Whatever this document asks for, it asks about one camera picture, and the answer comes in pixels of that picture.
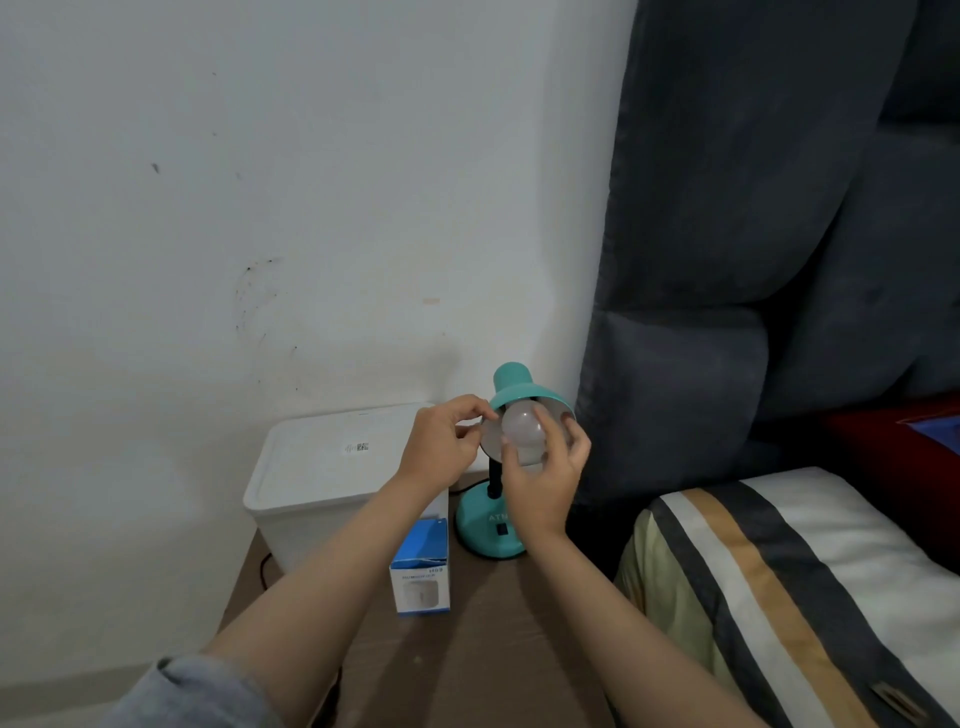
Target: teal desk lamp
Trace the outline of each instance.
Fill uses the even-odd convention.
[[[530,370],[510,361],[493,373],[496,394],[490,406],[499,420],[481,425],[480,447],[490,457],[490,479],[477,483],[460,498],[455,527],[461,542],[473,553],[491,559],[510,559],[526,550],[507,516],[503,497],[501,437],[516,446],[520,465],[538,465],[545,448],[543,428],[534,415],[534,402],[546,407],[557,422],[573,408],[563,397],[534,383]]]

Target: forearm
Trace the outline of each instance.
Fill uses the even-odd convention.
[[[528,546],[601,683],[632,728],[763,725],[664,637],[566,537]]]
[[[416,486],[389,481],[205,652],[254,679],[287,725],[305,725],[333,681],[376,585],[428,503],[429,495]]]

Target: pillow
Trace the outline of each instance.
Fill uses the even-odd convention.
[[[941,566],[960,573],[960,455],[930,436],[960,416],[960,393],[822,419],[842,471]]]

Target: plastic box lid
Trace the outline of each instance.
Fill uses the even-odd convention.
[[[275,425],[244,507],[262,516],[369,499],[396,472],[414,418],[429,406],[401,404]]]

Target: label sticker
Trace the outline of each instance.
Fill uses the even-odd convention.
[[[361,455],[370,452],[370,442],[347,443],[341,450],[343,455]]]

